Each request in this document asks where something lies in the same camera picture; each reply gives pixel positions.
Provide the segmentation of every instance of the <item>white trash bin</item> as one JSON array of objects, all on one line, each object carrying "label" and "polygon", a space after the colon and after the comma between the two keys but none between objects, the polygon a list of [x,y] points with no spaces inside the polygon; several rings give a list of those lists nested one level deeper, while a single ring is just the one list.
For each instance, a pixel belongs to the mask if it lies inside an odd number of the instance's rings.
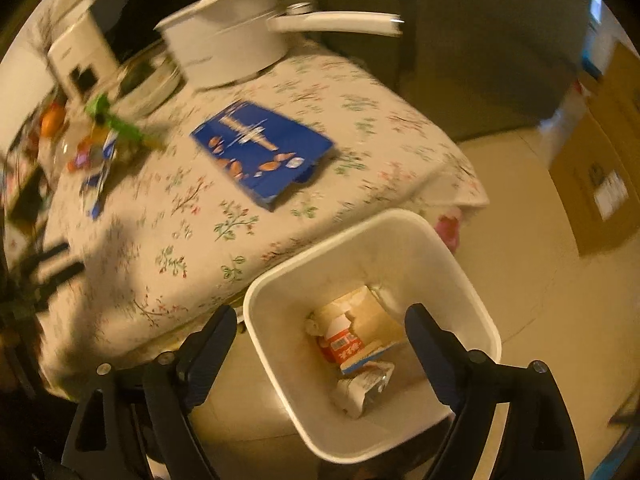
[{"label": "white trash bin", "polygon": [[244,318],[271,383],[309,448],[330,462],[361,462],[434,426],[451,413],[440,404],[409,344],[379,360],[396,365],[390,383],[353,420],[331,401],[340,378],[304,330],[315,308],[368,285],[404,326],[404,312],[422,303],[467,349],[494,361],[497,328],[457,261],[429,223],[390,209],[264,273],[244,298]]}]

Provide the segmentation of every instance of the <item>beige floor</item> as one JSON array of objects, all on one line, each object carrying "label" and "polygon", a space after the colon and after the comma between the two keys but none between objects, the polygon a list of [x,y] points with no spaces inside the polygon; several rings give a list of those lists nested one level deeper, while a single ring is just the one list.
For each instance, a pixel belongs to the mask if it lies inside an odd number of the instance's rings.
[{"label": "beige floor", "polygon": [[[578,258],[535,130],[482,137],[462,149],[492,202],[464,226],[458,261],[500,331],[502,361],[549,364],[588,474],[618,438],[607,421],[640,378],[640,236],[613,253]],[[496,423],[504,422],[505,408]],[[246,334],[193,422],[223,479],[316,478],[318,462]],[[494,429],[477,479],[491,471],[500,424]]]}]

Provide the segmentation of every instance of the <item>blue object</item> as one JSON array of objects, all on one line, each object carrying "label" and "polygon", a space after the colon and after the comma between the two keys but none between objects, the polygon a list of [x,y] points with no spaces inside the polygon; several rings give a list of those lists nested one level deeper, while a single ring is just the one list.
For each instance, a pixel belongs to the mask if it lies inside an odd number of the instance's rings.
[{"label": "blue object", "polygon": [[334,145],[311,128],[248,101],[229,105],[191,136],[268,210],[287,186],[307,182]]}]

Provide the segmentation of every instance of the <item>pot handle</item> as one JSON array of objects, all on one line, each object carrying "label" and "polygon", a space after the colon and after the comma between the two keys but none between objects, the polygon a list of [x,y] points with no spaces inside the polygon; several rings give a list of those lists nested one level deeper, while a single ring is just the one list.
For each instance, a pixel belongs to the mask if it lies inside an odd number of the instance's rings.
[{"label": "pot handle", "polygon": [[404,21],[397,14],[382,12],[309,12],[275,16],[267,20],[272,32],[360,32],[379,36],[400,36]]}]

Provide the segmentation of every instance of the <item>floral tablecloth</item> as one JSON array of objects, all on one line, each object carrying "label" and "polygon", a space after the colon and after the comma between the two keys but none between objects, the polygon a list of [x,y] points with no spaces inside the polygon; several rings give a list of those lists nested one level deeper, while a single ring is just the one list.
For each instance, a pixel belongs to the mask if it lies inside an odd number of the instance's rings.
[{"label": "floral tablecloth", "polygon": [[[315,181],[274,212],[254,205],[189,137],[240,98],[337,145]],[[211,311],[267,268],[381,209],[487,204],[473,167],[443,131],[312,43],[244,84],[207,92],[186,84],[142,126],[168,129],[168,149],[117,185],[97,221],[81,211],[81,175],[64,174],[53,199],[46,245],[66,238],[86,264],[42,319],[41,364],[54,383]]]}]

